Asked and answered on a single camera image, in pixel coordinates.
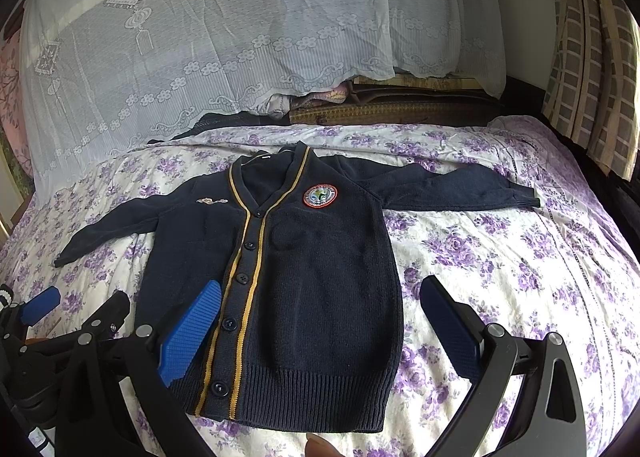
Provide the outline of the person's fingertip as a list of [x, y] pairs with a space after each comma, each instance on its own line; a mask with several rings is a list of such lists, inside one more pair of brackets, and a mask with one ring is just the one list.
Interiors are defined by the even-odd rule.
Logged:
[[344, 457], [329, 441], [318, 434], [307, 433], [305, 457]]

